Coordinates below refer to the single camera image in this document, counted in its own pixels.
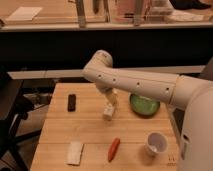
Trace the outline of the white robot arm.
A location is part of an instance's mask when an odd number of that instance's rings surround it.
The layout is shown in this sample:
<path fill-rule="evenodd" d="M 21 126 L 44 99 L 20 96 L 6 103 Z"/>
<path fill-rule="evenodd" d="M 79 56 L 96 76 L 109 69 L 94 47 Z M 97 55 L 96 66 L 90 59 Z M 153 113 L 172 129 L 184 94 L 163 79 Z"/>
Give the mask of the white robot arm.
<path fill-rule="evenodd" d="M 102 93 L 116 88 L 183 110 L 177 171 L 213 171 L 213 81 L 116 69 L 105 50 L 96 51 L 83 68 L 83 76 Z"/>

